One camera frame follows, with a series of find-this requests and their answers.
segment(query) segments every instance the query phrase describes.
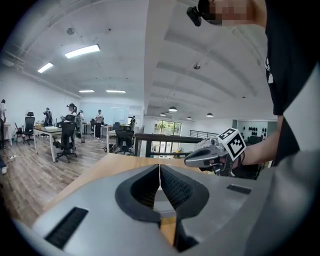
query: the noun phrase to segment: rectangular ceiling light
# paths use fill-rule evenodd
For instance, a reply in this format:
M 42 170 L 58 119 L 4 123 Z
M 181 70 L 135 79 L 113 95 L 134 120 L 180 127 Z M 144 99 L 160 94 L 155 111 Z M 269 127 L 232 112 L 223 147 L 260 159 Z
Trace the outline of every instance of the rectangular ceiling light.
M 94 90 L 80 90 L 79 93 L 94 93 Z
M 70 58 L 73 58 L 73 57 L 78 56 L 78 55 L 94 53 L 94 52 L 99 52 L 99 51 L 100 51 L 99 45 L 95 44 L 95 45 L 91 45 L 91 46 L 88 46 L 88 47 L 80 48 L 78 50 L 70 51 L 70 52 L 66 53 L 65 56 L 68 59 L 70 59 Z
M 107 93 L 111 94 L 111 93 L 114 93 L 114 94 L 125 94 L 126 91 L 125 90 L 105 90 Z
M 40 68 L 40 69 L 38 70 L 38 72 L 39 72 L 39 73 L 45 72 L 47 69 L 50 69 L 52 66 L 53 66 L 53 64 L 49 62 L 48 64 L 46 64 L 46 65 L 44 65 L 42 68 Z

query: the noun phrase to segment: black camera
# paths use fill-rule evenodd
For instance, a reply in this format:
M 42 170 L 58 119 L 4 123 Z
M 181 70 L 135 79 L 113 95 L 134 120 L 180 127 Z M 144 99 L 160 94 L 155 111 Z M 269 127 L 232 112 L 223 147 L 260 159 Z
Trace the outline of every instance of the black camera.
M 201 26 L 203 18 L 206 22 L 209 22 L 213 25 L 221 25 L 222 20 L 216 20 L 216 15 L 210 13 L 210 4 L 208 0 L 199 0 L 198 8 L 197 7 L 189 7 L 186 10 L 186 14 L 192 20 L 194 25 L 197 27 Z

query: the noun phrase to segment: black and white marker cube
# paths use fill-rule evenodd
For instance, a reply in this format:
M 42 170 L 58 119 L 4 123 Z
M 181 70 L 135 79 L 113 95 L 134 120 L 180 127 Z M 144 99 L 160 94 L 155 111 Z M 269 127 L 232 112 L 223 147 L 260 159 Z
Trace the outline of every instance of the black and white marker cube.
M 218 142 L 224 146 L 232 161 L 237 159 L 247 147 L 239 130 L 234 128 L 229 128 L 219 134 Z

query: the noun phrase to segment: railing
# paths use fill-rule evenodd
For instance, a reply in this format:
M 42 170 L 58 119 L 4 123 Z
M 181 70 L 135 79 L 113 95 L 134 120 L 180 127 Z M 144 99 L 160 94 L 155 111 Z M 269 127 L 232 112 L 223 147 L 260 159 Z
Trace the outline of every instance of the railing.
M 213 133 L 213 132 L 190 130 L 190 137 L 193 137 L 193 138 L 213 139 L 214 137 L 217 137 L 218 135 L 219 135 L 218 133 Z
M 174 136 L 174 135 L 163 135 L 163 134 L 148 134 L 148 133 L 136 133 L 134 135 L 135 138 L 135 146 L 134 146 L 134 155 L 140 156 L 139 144 L 141 141 L 146 141 L 145 148 L 145 157 L 149 158 L 151 155 L 157 156 L 177 156 L 177 155 L 188 155 L 187 152 L 166 152 L 166 153 L 151 153 L 151 145 L 152 142 L 171 142 L 171 143 L 199 143 L 202 141 L 202 138 L 196 137 L 183 137 L 183 136 Z

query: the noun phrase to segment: ceiling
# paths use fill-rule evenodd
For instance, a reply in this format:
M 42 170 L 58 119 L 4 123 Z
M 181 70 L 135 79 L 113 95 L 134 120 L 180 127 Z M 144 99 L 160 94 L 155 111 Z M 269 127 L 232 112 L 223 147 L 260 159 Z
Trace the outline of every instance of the ceiling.
M 264 30 L 205 21 L 196 27 L 186 14 L 189 6 L 196 5 L 197 1 L 178 0 L 173 7 L 152 78 L 147 114 L 158 116 L 175 106 L 178 111 L 169 118 L 207 119 L 208 112 L 215 118 L 273 118 L 264 67 Z M 199 70 L 193 68 L 196 63 Z
M 17 26 L 2 59 L 76 97 L 112 97 L 105 90 L 125 90 L 126 97 L 141 99 L 151 116 L 175 106 L 177 113 L 167 118 L 201 120 L 208 112 L 215 118 L 273 118 L 264 30 L 205 21 L 195 27 L 186 10 L 196 5 L 195 0 L 43 0 Z M 75 33 L 68 35 L 68 28 Z M 93 44 L 100 52 L 64 56 Z M 48 62 L 54 66 L 38 73 Z
M 76 96 L 112 97 L 106 90 L 118 89 L 143 101 L 147 10 L 148 0 L 39 1 L 21 20 L 4 54 L 21 72 Z M 94 44 L 99 52 L 65 57 Z M 48 62 L 54 66 L 38 73 Z

